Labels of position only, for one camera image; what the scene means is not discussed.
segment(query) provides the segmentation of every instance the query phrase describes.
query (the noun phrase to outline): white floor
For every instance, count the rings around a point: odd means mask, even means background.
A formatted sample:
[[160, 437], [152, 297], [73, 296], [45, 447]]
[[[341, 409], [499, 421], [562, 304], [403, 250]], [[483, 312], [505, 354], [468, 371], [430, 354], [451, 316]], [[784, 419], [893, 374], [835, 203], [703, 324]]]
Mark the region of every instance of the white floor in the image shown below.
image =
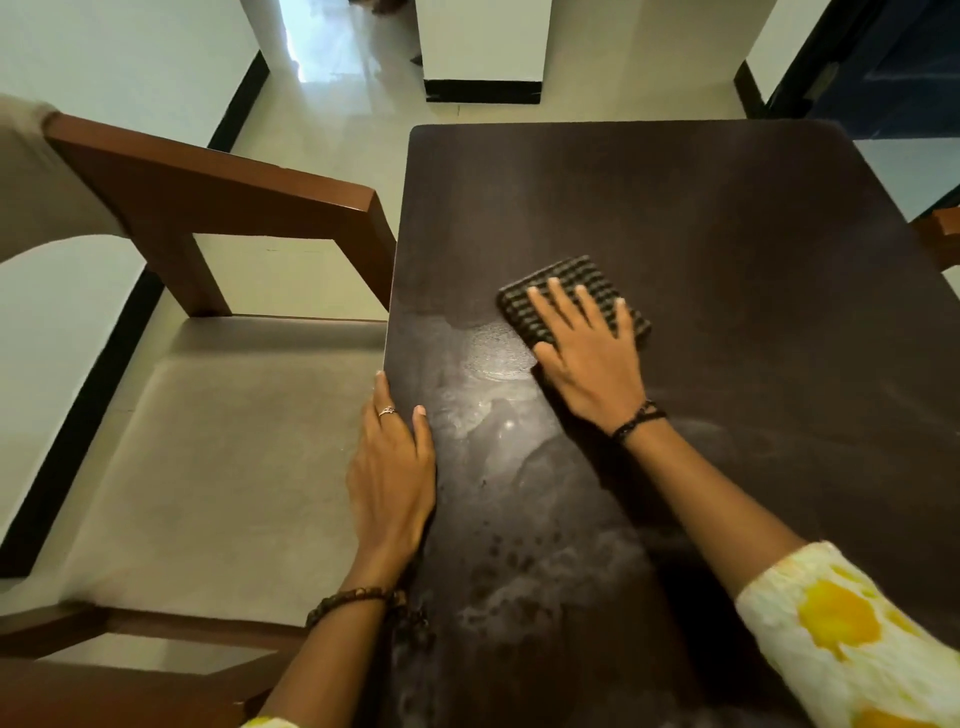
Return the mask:
[[[500, 107], [424, 102], [421, 71], [410, 62], [419, 52], [412, 6], [399, 16], [374, 18], [346, 0], [246, 0], [273, 73], [234, 153], [372, 186], [396, 232], [407, 137], [414, 126], [740, 118], [733, 74], [773, 4], [554, 0], [542, 103]], [[206, 236], [200, 242], [237, 312], [386, 318], [330, 241]], [[0, 587], [0, 613], [59, 599], [63, 560], [151, 368], [182, 320], [165, 294], [34, 573]], [[171, 657], [175, 647], [108, 641], [92, 645], [85, 659], [182, 666], [181, 649], [176, 659]], [[83, 657], [77, 652], [70, 659]], [[117, 653], [126, 657], [117, 658]], [[207, 653], [198, 658], [205, 664], [220, 659], [229, 662], [229, 657]]]

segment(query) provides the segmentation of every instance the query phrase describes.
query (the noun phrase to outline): black bracelet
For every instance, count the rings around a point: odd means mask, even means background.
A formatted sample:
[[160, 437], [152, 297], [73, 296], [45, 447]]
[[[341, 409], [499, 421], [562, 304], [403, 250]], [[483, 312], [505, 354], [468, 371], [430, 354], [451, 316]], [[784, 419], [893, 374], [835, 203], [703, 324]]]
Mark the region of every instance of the black bracelet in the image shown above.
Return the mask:
[[623, 445], [627, 441], [627, 438], [630, 437], [630, 433], [636, 429], [637, 425], [650, 422], [651, 420], [657, 420], [661, 417], [666, 417], [666, 412], [657, 407], [657, 403], [653, 400], [647, 400], [640, 406], [630, 420], [613, 431], [611, 437], [620, 443], [620, 445]]
[[408, 624], [425, 625], [426, 615], [423, 610], [411, 610], [407, 606], [407, 594], [401, 589], [381, 589], [380, 587], [366, 587], [353, 589], [349, 592], [337, 592], [333, 596], [328, 596], [311, 610], [306, 617], [306, 628], [313, 629], [317, 622], [326, 617], [337, 607], [344, 604], [350, 604], [353, 601], [364, 601], [366, 599], [383, 599], [387, 604], [387, 612], [399, 613], [401, 619]]

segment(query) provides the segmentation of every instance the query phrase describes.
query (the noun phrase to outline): sleeve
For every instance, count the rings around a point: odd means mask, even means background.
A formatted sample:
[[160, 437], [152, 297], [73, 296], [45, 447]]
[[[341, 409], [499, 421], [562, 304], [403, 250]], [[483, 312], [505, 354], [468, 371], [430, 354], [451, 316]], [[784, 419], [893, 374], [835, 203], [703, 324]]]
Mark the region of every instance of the sleeve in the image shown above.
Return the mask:
[[960, 653], [833, 544], [809, 544], [771, 567], [736, 611], [818, 728], [960, 727]]
[[281, 717], [258, 716], [248, 720], [241, 728], [297, 728], [297, 726]]

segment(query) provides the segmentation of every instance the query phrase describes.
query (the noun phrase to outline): table top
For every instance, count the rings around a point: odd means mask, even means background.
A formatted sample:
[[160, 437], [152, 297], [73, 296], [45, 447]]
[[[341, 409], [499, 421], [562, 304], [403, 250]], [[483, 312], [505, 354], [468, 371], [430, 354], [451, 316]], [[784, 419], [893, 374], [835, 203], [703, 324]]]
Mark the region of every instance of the table top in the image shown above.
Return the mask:
[[387, 338], [437, 513], [383, 715], [804, 720], [649, 482], [540, 389], [496, 290], [589, 254], [711, 462], [960, 644], [960, 302], [851, 142], [804, 121], [417, 127]]

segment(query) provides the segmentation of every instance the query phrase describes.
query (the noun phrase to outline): chair seat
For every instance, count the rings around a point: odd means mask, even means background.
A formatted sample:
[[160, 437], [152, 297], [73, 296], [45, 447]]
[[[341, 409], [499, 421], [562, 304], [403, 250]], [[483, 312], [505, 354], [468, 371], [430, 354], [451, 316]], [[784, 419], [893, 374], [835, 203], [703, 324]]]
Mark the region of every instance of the chair seat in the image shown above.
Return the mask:
[[385, 323], [191, 319], [140, 398], [67, 597], [303, 624], [355, 550], [344, 478]]

